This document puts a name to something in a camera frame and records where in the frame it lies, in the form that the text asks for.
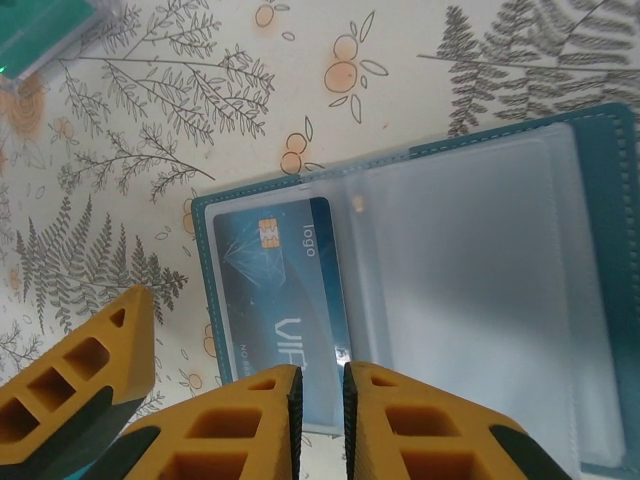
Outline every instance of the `teal leather cover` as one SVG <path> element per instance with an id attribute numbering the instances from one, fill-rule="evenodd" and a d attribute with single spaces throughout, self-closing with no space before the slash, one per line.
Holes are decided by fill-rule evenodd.
<path id="1" fill-rule="evenodd" d="M 625 105 L 602 105 L 419 145 L 410 148 L 408 152 L 400 152 L 399 155 L 377 157 L 357 165 L 320 172 L 317 176 L 340 176 L 354 169 L 371 169 L 398 161 L 411 161 L 559 122 L 571 125 L 578 147 L 627 448 L 620 468 L 584 464 L 583 470 L 617 478 L 640 479 L 640 192 L 634 117 Z M 222 333 L 215 281 L 209 273 L 213 271 L 213 265 L 204 225 L 205 208 L 212 203 L 274 191 L 313 181 L 313 178 L 314 174 L 305 175 L 304 178 L 298 175 L 283 177 L 200 197 L 192 204 L 218 364 L 225 383 L 231 381 L 231 369 Z"/>

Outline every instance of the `patterned tablecloth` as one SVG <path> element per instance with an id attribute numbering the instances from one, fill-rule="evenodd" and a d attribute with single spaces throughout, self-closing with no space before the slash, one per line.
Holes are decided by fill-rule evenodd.
<path id="1" fill-rule="evenodd" d="M 132 0 L 0 94 L 0 378 L 128 286 L 156 293 L 138 416 L 219 385 L 190 204 L 278 172 L 621 100 L 635 0 Z M 303 479 L 344 477 L 305 435 Z"/>

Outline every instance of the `card holder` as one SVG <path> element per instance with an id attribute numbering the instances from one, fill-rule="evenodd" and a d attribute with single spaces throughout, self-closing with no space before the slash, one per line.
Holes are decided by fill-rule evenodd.
<path id="1" fill-rule="evenodd" d="M 628 111 L 610 105 L 197 199 L 223 380 L 227 346 L 204 210 L 325 197 L 355 359 L 497 407 L 573 476 L 578 451 L 599 465 L 585 470 L 633 476 L 640 419 L 628 389 L 638 363 L 629 350 L 621 361 L 620 341 L 637 346 L 640 332 L 629 296 L 622 311 L 611 286 L 633 292 L 635 277 L 628 259 L 607 269 L 612 245 L 622 238 L 628 248 L 632 230 L 609 214 L 627 226 L 637 216 L 628 201 L 637 182 L 620 182 L 636 162 L 632 139 Z M 603 164 L 616 156 L 626 172 L 616 171 L 624 162 Z M 620 338 L 621 325 L 633 341 Z"/>

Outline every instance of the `blue credit card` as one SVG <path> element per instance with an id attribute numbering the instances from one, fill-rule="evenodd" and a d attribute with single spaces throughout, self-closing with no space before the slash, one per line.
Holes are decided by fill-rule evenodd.
<path id="1" fill-rule="evenodd" d="M 237 378 L 299 365 L 305 422 L 340 424 L 351 347 L 329 202 L 219 214 L 213 228 Z"/>

